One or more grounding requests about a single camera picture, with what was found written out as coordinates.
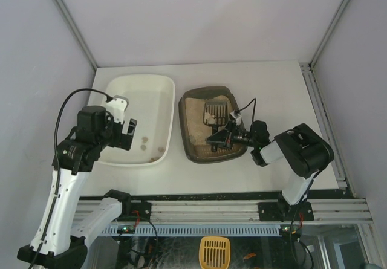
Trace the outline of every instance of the white tabletop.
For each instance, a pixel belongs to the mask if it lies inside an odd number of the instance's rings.
[[[255,119],[267,122],[271,139],[300,123],[306,123],[320,134],[296,61],[99,68],[93,88],[104,91],[112,79],[138,73],[165,75],[176,84],[175,114],[167,156],[160,163],[145,167],[113,167],[96,163],[83,189],[83,196],[104,195],[109,189],[132,195],[282,190],[289,175],[294,173],[284,158],[259,167],[253,162],[249,149],[242,157],[223,163],[196,164],[187,159],[178,120],[178,101],[190,89],[224,85],[234,94],[239,106],[245,106],[256,97]],[[100,101],[100,96],[92,93],[89,105]],[[242,112],[246,123],[251,114],[251,109]],[[331,165],[311,189],[337,189]]]

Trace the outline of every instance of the wire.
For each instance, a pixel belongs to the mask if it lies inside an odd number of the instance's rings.
[[[253,100],[250,101],[250,103],[248,103],[245,107],[243,107],[242,109],[239,109],[239,110],[236,110],[235,113],[236,114],[239,114],[241,111],[245,110],[246,108],[248,108],[252,103],[254,102],[254,107],[253,107],[253,115],[252,115],[252,124],[254,122],[254,118],[255,118],[255,107],[256,107],[256,98],[254,98]]]
[[[149,221],[149,220],[147,220],[146,218],[143,218],[143,217],[141,217],[141,216],[123,216],[123,217],[121,217],[121,218],[117,218],[116,220],[117,220],[117,221],[126,221],[127,219],[130,219],[130,218],[139,218],[139,219],[141,219],[142,221],[148,222],[149,225],[152,226],[153,231],[155,232],[155,237],[156,237],[156,246],[155,246],[155,250],[154,250],[151,254],[145,254],[145,253],[142,253],[142,252],[138,252],[138,251],[136,251],[136,250],[133,250],[133,249],[130,249],[130,251],[132,251],[133,253],[138,254],[138,255],[140,255],[140,256],[143,256],[144,258],[146,258],[146,257],[151,257],[151,256],[153,256],[153,255],[157,255],[157,253],[158,253],[158,235],[157,235],[157,229],[156,229],[155,225],[153,225],[153,223],[152,223],[151,221]]]
[[[290,223],[290,234],[289,234],[289,242],[290,242],[290,251],[291,251],[291,254],[293,255],[293,259],[294,261],[296,261],[296,263],[298,264],[298,261],[297,261],[297,258],[296,258],[296,255],[294,255],[294,250],[293,250],[293,242],[291,240],[291,236],[293,234],[293,224],[294,224],[294,221],[296,220],[296,215],[297,215],[297,212],[299,211],[300,209],[300,204],[297,204],[296,206],[296,209],[294,211],[294,215],[293,215],[293,219],[291,220],[291,223]]]
[[[246,108],[248,108],[253,102],[256,102],[256,98],[254,98],[253,100],[250,101],[250,103],[248,103],[245,107],[243,107],[242,109],[239,109],[239,110],[236,110],[236,112],[240,113],[241,111],[245,110]]]
[[[135,213],[137,215],[137,219],[135,220],[134,228],[137,228],[138,224],[140,223],[140,213],[138,210],[134,210],[132,213]]]
[[[98,91],[97,89],[82,88],[82,89],[76,89],[75,91],[71,92],[67,96],[67,98],[63,101],[62,106],[60,107],[60,110],[59,110],[59,113],[58,113],[58,117],[56,119],[55,130],[54,130],[54,154],[55,154],[55,160],[56,160],[56,166],[57,166],[57,177],[56,177],[56,183],[55,183],[54,198],[53,198],[53,202],[51,203],[50,211],[48,212],[47,220],[46,220],[46,223],[44,225],[43,232],[42,232],[42,237],[41,237],[41,241],[42,242],[39,244],[39,246],[38,246],[38,248],[36,250],[36,254],[35,254],[34,258],[32,259],[31,264],[30,264],[28,269],[32,269],[32,267],[34,266],[34,264],[36,262],[37,257],[39,256],[39,253],[41,252],[41,249],[42,249],[42,246],[43,246],[43,242],[44,242],[44,239],[46,237],[47,230],[48,230],[48,225],[50,224],[51,217],[53,215],[54,208],[55,208],[55,203],[56,203],[56,200],[57,200],[57,197],[58,197],[58,194],[59,194],[60,174],[61,174],[61,172],[60,172],[60,164],[59,164],[57,144],[58,144],[58,130],[59,130],[60,118],[62,118],[63,111],[64,111],[64,109],[66,107],[66,104],[69,101],[69,99],[73,95],[77,94],[78,92],[84,92],[84,91],[97,92],[99,94],[102,94],[102,95],[106,96],[106,98],[107,98],[106,102],[110,102],[113,99],[113,97],[111,97],[107,93]]]
[[[299,213],[298,215],[299,215],[300,221],[301,221],[298,228],[302,228],[302,226],[304,224],[304,214],[303,213]]]
[[[313,269],[314,268],[314,260],[313,260],[313,257],[312,257],[312,253],[310,253],[308,247],[301,240],[299,241],[299,243],[300,243],[301,246],[303,246],[305,251],[308,252],[309,257],[310,257],[310,261],[311,261],[310,269]]]
[[[289,231],[290,231],[290,234],[289,234],[290,250],[291,250],[291,254],[293,255],[293,259],[294,259],[294,261],[296,262],[296,264],[297,264],[298,266],[299,266],[299,264],[298,264],[297,257],[296,257],[296,255],[294,254],[294,250],[293,250],[293,242],[292,242],[292,240],[291,240],[291,236],[293,235],[293,229],[292,229],[292,227],[293,227],[294,221],[296,220],[296,215],[297,215],[297,213],[298,213],[300,207],[301,207],[301,205],[298,204],[297,207],[296,207],[296,210],[294,211],[293,219],[291,220],[291,223],[290,223],[290,229],[289,229]],[[299,242],[300,245],[303,246],[303,248],[308,252],[309,257],[310,257],[310,259],[311,259],[311,268],[310,268],[310,269],[313,269],[313,268],[314,268],[314,260],[313,260],[312,254],[310,253],[310,251],[309,251],[309,249],[307,248],[307,246],[306,246],[301,240],[298,240],[298,242]]]

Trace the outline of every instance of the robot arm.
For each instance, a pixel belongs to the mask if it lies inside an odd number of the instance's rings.
[[[111,190],[100,206],[77,227],[71,229],[80,193],[94,162],[107,146],[130,150],[137,121],[130,119],[123,134],[128,99],[115,96],[102,106],[86,106],[79,111],[77,126],[58,146],[60,167],[53,161],[53,181],[41,224],[30,245],[19,249],[18,259],[45,268],[80,268],[87,249],[100,232],[122,213],[127,214],[130,195]]]
[[[231,149],[235,143],[253,148],[253,161],[266,166],[283,157],[288,161],[294,174],[279,196],[282,215],[307,199],[308,191],[316,177],[334,159],[332,148],[306,124],[300,124],[269,140],[267,125],[254,121],[249,131],[241,129],[241,116],[233,111],[225,128],[206,139],[221,149]]]

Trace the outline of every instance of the yellow litter scoop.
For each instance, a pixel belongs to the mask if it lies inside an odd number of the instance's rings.
[[[201,269],[227,269],[230,265],[230,241],[224,237],[203,237],[199,261]]]

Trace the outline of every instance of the black litter scoop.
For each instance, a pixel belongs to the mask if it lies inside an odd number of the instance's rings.
[[[212,127],[212,134],[218,132],[218,128],[226,125],[228,121],[227,102],[209,101],[204,104],[203,123]],[[216,152],[217,145],[211,145],[211,151]]]

